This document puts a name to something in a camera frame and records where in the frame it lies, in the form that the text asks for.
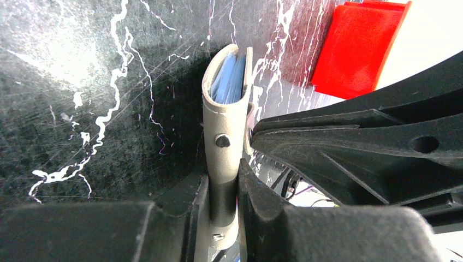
black marble surface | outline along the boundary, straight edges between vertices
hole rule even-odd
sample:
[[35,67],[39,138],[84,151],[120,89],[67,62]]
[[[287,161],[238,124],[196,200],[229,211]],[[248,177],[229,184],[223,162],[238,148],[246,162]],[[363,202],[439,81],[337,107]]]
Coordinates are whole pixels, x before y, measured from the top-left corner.
[[310,76],[342,2],[3,1],[0,207],[155,200],[204,166],[201,80],[230,43],[254,48],[256,122],[338,102]]

beige leather pouch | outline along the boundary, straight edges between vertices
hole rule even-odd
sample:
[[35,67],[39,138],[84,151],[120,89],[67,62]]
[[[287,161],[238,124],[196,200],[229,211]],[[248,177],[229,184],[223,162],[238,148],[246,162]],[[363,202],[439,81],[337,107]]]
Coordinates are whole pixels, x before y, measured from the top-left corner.
[[230,52],[237,54],[238,46],[231,44],[217,53],[203,77],[204,144],[210,189],[210,245],[219,250],[231,247],[238,236],[236,183],[252,87],[252,83],[249,82],[252,72],[252,48],[248,47],[241,99],[227,105],[212,100],[211,85]]

silver rivet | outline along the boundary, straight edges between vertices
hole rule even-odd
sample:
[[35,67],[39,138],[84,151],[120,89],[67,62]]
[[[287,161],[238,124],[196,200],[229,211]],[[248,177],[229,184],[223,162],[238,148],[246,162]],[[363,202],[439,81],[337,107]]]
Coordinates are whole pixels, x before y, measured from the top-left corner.
[[212,239],[214,241],[219,241],[219,240],[222,240],[225,236],[223,234],[213,234],[212,235]]
[[216,146],[218,147],[229,147],[230,146],[230,137],[227,134],[218,134],[216,135]]

red object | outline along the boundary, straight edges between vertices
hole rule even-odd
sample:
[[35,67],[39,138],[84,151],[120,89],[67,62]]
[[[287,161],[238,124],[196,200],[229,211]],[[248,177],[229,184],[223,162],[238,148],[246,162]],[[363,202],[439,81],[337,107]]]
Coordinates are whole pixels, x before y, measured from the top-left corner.
[[411,2],[346,2],[336,7],[315,67],[315,91],[350,99],[375,90]]

orange edge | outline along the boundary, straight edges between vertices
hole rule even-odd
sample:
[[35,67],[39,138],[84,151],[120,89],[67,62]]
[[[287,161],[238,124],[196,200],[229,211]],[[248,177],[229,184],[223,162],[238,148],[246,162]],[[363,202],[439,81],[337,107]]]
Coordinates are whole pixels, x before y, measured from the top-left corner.
[[391,41],[389,43],[389,46],[386,49],[386,52],[384,53],[383,61],[381,61],[381,65],[379,66],[378,73],[376,74],[376,78],[375,78],[375,81],[374,81],[375,84],[374,84],[374,87],[372,88],[371,92],[377,90],[379,77],[381,76],[381,73],[383,72],[383,68],[384,68],[384,65],[386,64],[386,60],[388,59],[390,49],[391,49],[392,45],[395,42],[395,38],[397,37],[397,34],[399,33],[399,30],[402,27],[402,23],[405,20],[405,17],[407,16],[407,13],[408,13],[408,10],[410,9],[411,6],[412,6],[412,1],[408,1],[407,4],[405,5],[405,9],[403,10],[403,14],[402,14],[402,17],[400,18],[399,24],[397,25],[397,28],[396,28],[396,30],[394,32],[394,35],[392,36],[392,39],[391,39]]

